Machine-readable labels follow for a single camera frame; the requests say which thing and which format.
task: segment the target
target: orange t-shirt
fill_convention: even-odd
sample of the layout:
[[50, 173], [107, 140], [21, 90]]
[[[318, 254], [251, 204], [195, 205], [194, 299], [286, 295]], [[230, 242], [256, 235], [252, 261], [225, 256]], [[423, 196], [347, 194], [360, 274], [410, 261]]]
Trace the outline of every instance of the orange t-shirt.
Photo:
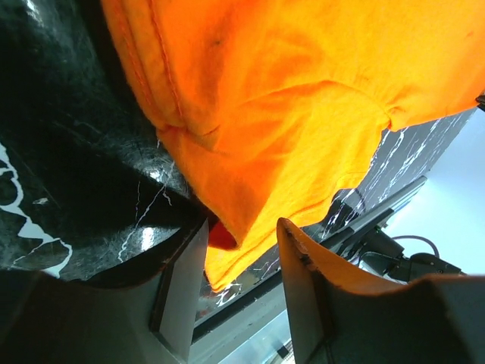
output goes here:
[[368, 171], [380, 133], [474, 107], [483, 0], [102, 0], [127, 79], [197, 196], [237, 246], [205, 263], [223, 289], [320, 221]]

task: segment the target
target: black marble surface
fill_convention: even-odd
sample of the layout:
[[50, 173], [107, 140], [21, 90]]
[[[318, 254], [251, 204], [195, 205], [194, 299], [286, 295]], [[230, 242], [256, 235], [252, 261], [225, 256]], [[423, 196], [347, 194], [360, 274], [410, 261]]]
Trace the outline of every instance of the black marble surface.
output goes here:
[[[0, 46], [0, 268], [87, 279], [197, 224], [200, 207], [133, 99], [98, 0], [4, 0]], [[337, 194], [313, 238], [425, 173], [468, 116], [384, 132], [368, 176]], [[221, 293], [204, 281], [198, 319], [277, 269], [274, 247]]]

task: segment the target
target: white marble veining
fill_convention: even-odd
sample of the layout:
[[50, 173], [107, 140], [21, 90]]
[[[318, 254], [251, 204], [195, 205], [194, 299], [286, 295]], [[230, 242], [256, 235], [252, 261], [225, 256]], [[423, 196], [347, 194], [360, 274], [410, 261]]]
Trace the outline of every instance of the white marble veining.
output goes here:
[[155, 203], [155, 201], [157, 200], [158, 196], [160, 196], [160, 194], [165, 197], [165, 199], [167, 199], [168, 203], [170, 204], [170, 206], [172, 206], [172, 202], [170, 200], [170, 197], [167, 195], [167, 185], [168, 183], [170, 182], [170, 179], [172, 177], [172, 174], [174, 172], [174, 166], [175, 166], [175, 162], [172, 162], [171, 164], [171, 168], [168, 172], [166, 172], [165, 170], [162, 170], [162, 173], [165, 173], [167, 174], [167, 179], [165, 180], [165, 182], [163, 183], [163, 185], [161, 186], [161, 188], [158, 190], [158, 192], [155, 194], [155, 196], [153, 197], [152, 201], [148, 204], [148, 206], [146, 206], [146, 209], [145, 211], [140, 215], [140, 217], [138, 218], [138, 208], [139, 208], [139, 196], [140, 196], [140, 183], [138, 183], [138, 187], [137, 187], [137, 202], [136, 202], [136, 206], [135, 206], [135, 225], [134, 225], [134, 228], [131, 229], [131, 231], [128, 233], [126, 239], [124, 240], [124, 242], [121, 244], [121, 249], [120, 251], [118, 252], [117, 254], [117, 259], [120, 261], [120, 262], [124, 262], [124, 259], [123, 259], [123, 253], [127, 250], [127, 247], [128, 247], [128, 242], [130, 241], [130, 238], [137, 232], [137, 229], [140, 225], [140, 223], [142, 222], [143, 218], [146, 216], [146, 214], [149, 213], [150, 211], [150, 208], [153, 206], [153, 204]]
[[[73, 248], [70, 244], [65, 243], [61, 238], [59, 237], [52, 237], [51, 235], [47, 234], [42, 227], [40, 227], [38, 224], [34, 223], [32, 221], [32, 218], [28, 216], [20, 207], [20, 204], [23, 201], [23, 188], [22, 185], [19, 181], [19, 176], [17, 169], [11, 164], [10, 159], [7, 154], [7, 149], [3, 144], [0, 143], [0, 161], [4, 162], [7, 165], [7, 168], [3, 168], [0, 170], [0, 174], [3, 174], [7, 171], [10, 171], [12, 173], [12, 178], [11, 182], [15, 186], [17, 190], [17, 196], [15, 197], [15, 200], [8, 204], [8, 205], [0, 205], [0, 209], [4, 212], [10, 213], [10, 214], [15, 214], [19, 215], [22, 218], [25, 218], [25, 223], [23, 227], [18, 231], [17, 235], [19, 238], [27, 238], [27, 239], [40, 239], [42, 242], [32, 249], [29, 253], [27, 253], [24, 256], [20, 256], [16, 258], [13, 263], [12, 263], [12, 268], [15, 268], [15, 265], [21, 260], [24, 259], [26, 256], [34, 253], [38, 248], [41, 246], [44, 246], [46, 244], [54, 244], [54, 243], [59, 243], [61, 244], [64, 248], [67, 249], [67, 256], [62, 260], [62, 262], [59, 262], [57, 265], [53, 265], [52, 267], [45, 268], [43, 269], [44, 272], [59, 278], [60, 277], [60, 272], [61, 270], [68, 264], [70, 261], [71, 256], [73, 255]], [[37, 204], [43, 204], [46, 203], [45, 201], [46, 198], [41, 198], [33, 203]]]

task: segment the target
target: black clamp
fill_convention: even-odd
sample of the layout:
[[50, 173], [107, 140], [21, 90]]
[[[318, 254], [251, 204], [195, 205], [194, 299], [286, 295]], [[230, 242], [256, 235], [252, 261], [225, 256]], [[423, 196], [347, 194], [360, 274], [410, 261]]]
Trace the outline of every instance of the black clamp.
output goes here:
[[376, 252], [365, 253], [361, 260], [370, 267], [387, 267], [389, 278], [410, 282], [430, 273], [464, 275], [462, 270], [428, 253], [418, 253], [405, 258], [393, 258]]

